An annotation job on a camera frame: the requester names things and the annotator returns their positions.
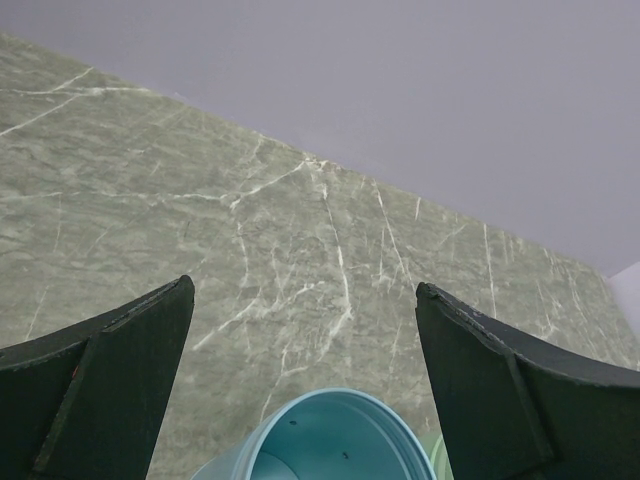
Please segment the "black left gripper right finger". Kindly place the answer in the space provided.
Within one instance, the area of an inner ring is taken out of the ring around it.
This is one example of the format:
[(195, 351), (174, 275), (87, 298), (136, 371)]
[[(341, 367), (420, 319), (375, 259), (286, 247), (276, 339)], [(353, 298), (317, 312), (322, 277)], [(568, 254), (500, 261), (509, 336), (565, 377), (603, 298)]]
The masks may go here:
[(455, 478), (638, 478), (637, 371), (552, 345), (430, 283), (416, 298)]

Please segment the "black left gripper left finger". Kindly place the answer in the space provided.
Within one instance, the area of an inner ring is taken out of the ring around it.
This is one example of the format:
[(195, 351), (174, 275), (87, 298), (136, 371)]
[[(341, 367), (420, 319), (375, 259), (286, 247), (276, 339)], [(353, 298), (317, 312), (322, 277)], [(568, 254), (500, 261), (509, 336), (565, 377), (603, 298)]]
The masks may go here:
[(194, 311), (183, 275), (1, 351), (4, 479), (146, 477)]

